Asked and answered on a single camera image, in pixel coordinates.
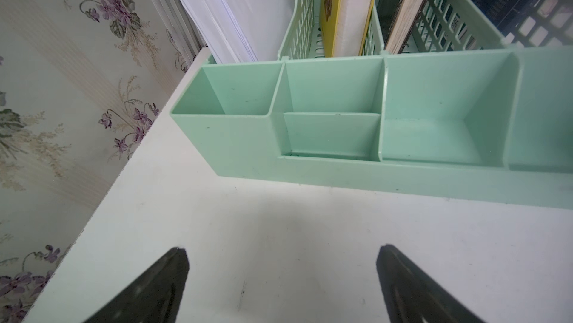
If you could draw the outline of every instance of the mint green file holder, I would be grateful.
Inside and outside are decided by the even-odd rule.
[[[572,58],[207,64],[171,116],[220,176],[573,208]]]
[[[295,7],[283,43],[278,50],[278,59],[323,58],[324,46],[320,32],[320,0],[295,0]],[[384,40],[376,6],[372,7],[366,39],[360,55],[380,55],[384,52]]]
[[[426,0],[412,36],[420,52],[504,48],[504,36],[472,0]]]

